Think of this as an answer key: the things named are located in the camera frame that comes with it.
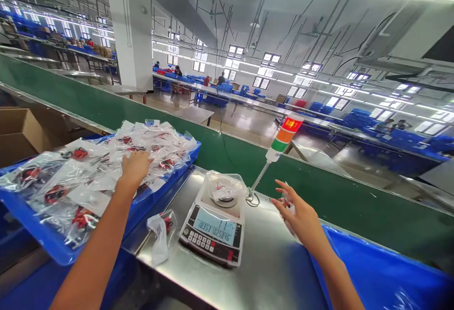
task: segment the orange light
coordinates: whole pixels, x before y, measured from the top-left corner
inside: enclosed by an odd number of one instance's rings
[[[284,124],[282,125],[282,128],[287,131],[290,131],[292,133],[295,133],[296,131],[298,131],[298,129],[302,123],[303,123],[303,121],[298,121],[298,120],[294,120],[292,118],[287,117],[285,119]]]

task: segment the scale display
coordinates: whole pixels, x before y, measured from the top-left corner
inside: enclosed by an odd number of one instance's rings
[[[194,228],[233,246],[236,224],[232,221],[220,219],[201,208],[195,219]]]

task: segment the ceiling fan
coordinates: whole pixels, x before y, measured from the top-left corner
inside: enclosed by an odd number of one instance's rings
[[[307,36],[313,36],[313,37],[318,37],[320,35],[329,35],[328,33],[320,33],[318,31],[318,27],[320,26],[320,24],[322,23],[323,21],[323,17],[320,18],[320,20],[318,21],[318,23],[314,23],[314,25],[312,26],[312,31],[311,32],[307,32],[307,33],[300,33],[302,35],[307,35]]]
[[[199,6],[199,8],[200,8],[202,11],[208,13],[208,15],[210,16],[210,19],[213,20],[213,16],[224,14],[224,12],[213,12],[213,6],[214,6],[214,0],[211,1],[211,11],[210,11],[210,12],[208,12],[206,9],[203,9],[203,8],[200,7],[200,6]]]

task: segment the stainless steel table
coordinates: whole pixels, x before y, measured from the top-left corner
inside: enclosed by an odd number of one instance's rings
[[[211,116],[213,116],[214,112],[196,106],[189,106],[172,114],[198,124],[207,121],[207,126],[210,126]]]
[[[151,267],[156,239],[146,228],[149,216],[172,209],[178,230],[200,189],[206,171],[193,166],[123,241],[122,248]],[[246,207],[241,266],[223,268],[195,254],[172,237],[170,257],[155,268],[216,309],[327,309],[306,249],[290,235],[280,214],[264,195],[258,207]]]
[[[392,182],[384,189],[393,191],[394,188],[401,185],[402,183],[410,185],[413,189],[419,192],[419,195],[412,197],[412,199],[418,201],[428,200],[430,205],[454,214],[454,195],[451,195],[435,186],[419,182],[403,175],[399,175],[399,180]]]
[[[347,173],[338,163],[326,155],[326,153],[321,149],[307,144],[303,145],[295,140],[291,140],[287,149],[284,151],[284,154],[288,154],[292,148],[295,149],[304,161],[309,162],[316,167],[320,167],[343,176],[351,177],[349,173]]]
[[[143,104],[147,103],[146,89],[138,89],[137,87],[129,85],[98,85],[97,87],[113,92],[120,96],[129,96],[130,99],[132,99],[132,95],[142,95]]]
[[[263,102],[260,102],[260,101],[257,101],[257,100],[253,100],[253,99],[250,99],[250,98],[246,98],[246,97],[243,97],[243,96],[239,96],[239,95],[234,95],[234,94],[231,94],[231,93],[228,93],[228,92],[216,91],[216,89],[213,89],[213,88],[210,88],[210,87],[206,87],[206,86],[201,85],[201,84],[186,83],[186,82],[183,82],[181,80],[177,80],[177,79],[174,79],[174,78],[170,78],[170,77],[166,77],[166,76],[157,74],[155,72],[153,73],[153,76],[157,77],[157,78],[160,78],[162,80],[166,80],[166,81],[170,82],[171,84],[177,84],[181,88],[189,90],[189,92],[190,92],[189,105],[191,104],[191,102],[195,101],[195,99],[191,99],[191,94],[193,92],[199,92],[199,93],[202,93],[204,95],[208,95],[208,94],[209,95],[215,95],[216,97],[221,97],[221,98],[226,99],[228,102],[234,103],[235,107],[233,109],[232,116],[233,116],[233,114],[236,111],[236,107],[238,106],[238,102],[241,102],[242,105],[245,106],[245,107],[250,107],[252,109],[255,109],[255,110],[258,110],[258,111],[261,111],[261,112],[265,112],[265,113],[272,112],[273,115],[278,114],[278,115],[286,116],[286,115],[289,115],[289,114],[292,113],[290,110],[287,110],[287,109],[279,108],[279,107],[273,106],[271,104],[263,103]]]

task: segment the blue plastic tray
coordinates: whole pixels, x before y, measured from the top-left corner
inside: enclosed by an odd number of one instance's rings
[[[342,259],[367,310],[447,309],[454,279],[443,272],[398,253],[323,226],[336,254]],[[320,266],[311,256],[326,301],[333,309]],[[418,307],[405,306],[396,293],[406,295]]]
[[[157,192],[152,193],[151,189],[148,187],[142,191],[138,191],[138,195],[132,202],[131,209],[129,211],[124,236],[126,236],[137,225],[137,223],[151,209],[151,207],[153,207],[153,205],[167,192],[167,190],[169,190],[173,183],[195,161],[199,154],[199,150],[200,146],[191,153],[191,160],[187,162],[187,167],[172,174],[167,182]],[[21,166],[24,162],[0,169],[0,174],[3,175],[16,167]],[[11,214],[13,214],[14,217],[21,222],[21,224],[59,265],[70,265],[76,261],[83,249],[83,246],[77,249],[71,249],[65,245],[64,237],[51,226],[40,224],[40,219],[35,216],[35,212],[25,201],[17,197],[16,193],[0,190],[0,201],[5,204]]]

